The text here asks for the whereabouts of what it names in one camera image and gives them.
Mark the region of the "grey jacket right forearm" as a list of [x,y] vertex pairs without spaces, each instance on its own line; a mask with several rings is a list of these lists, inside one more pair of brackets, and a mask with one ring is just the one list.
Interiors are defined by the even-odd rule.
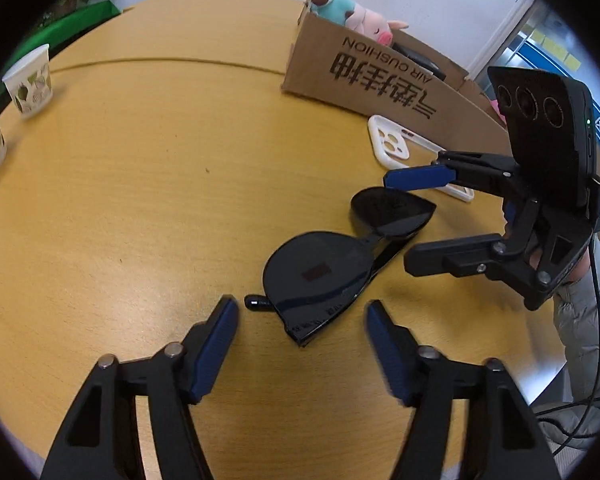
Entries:
[[600,396],[600,240],[594,240],[595,268],[554,296],[554,325],[565,347],[573,399]]

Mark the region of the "person right hand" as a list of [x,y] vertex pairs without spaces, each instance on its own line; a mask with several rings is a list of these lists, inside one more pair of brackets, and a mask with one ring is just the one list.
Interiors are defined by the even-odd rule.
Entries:
[[[504,237],[509,238],[513,233],[513,227],[517,218],[517,209],[512,202],[503,202],[502,211],[505,219]],[[532,268],[536,269],[538,267],[541,256],[542,250],[539,247],[535,248],[535,250],[529,255],[528,261]],[[585,249],[576,265],[572,268],[567,281],[576,282],[577,280],[580,280],[580,278],[582,278],[582,276],[588,272],[590,266],[591,256],[588,250]]]

